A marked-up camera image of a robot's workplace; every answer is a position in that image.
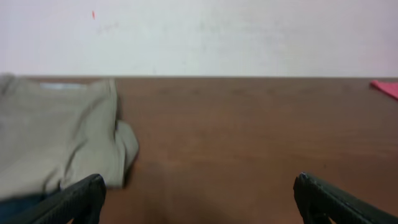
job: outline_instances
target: garment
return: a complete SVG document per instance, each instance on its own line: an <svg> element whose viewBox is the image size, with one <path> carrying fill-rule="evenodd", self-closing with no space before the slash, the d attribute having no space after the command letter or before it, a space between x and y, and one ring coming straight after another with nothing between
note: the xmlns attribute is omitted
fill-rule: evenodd
<svg viewBox="0 0 398 224"><path fill-rule="evenodd" d="M394 97L395 99L398 99L398 83L384 83L373 80L371 82L371 85L375 86L384 93L387 93L388 95Z"/></svg>
<svg viewBox="0 0 398 224"><path fill-rule="evenodd" d="M91 174L122 187L138 143L116 121L116 108L114 80L65 85L1 76L0 200L50 193Z"/></svg>

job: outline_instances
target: red cloth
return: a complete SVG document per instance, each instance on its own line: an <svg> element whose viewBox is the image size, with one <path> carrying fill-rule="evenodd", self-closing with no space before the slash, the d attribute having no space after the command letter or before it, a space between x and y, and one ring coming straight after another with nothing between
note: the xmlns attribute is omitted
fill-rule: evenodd
<svg viewBox="0 0 398 224"><path fill-rule="evenodd" d="M371 85L398 100L398 83L384 83L373 80Z"/></svg>

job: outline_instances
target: wooden surface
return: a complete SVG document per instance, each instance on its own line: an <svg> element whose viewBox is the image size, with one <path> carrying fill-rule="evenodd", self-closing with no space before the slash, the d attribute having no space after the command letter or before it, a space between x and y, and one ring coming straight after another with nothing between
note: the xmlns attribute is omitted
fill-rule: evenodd
<svg viewBox="0 0 398 224"><path fill-rule="evenodd" d="M119 79L140 142L101 223L302 223L315 174L398 215L398 101L368 79Z"/></svg>

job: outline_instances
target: fabric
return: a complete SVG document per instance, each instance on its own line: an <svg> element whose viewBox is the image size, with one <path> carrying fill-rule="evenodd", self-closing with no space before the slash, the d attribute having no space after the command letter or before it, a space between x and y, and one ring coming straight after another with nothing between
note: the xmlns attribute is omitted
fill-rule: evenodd
<svg viewBox="0 0 398 224"><path fill-rule="evenodd" d="M0 200L50 193L91 174L122 187L138 143L116 122L116 108L114 80L66 85L0 77Z"/></svg>
<svg viewBox="0 0 398 224"><path fill-rule="evenodd" d="M384 83L373 80L371 85L398 100L398 83Z"/></svg>

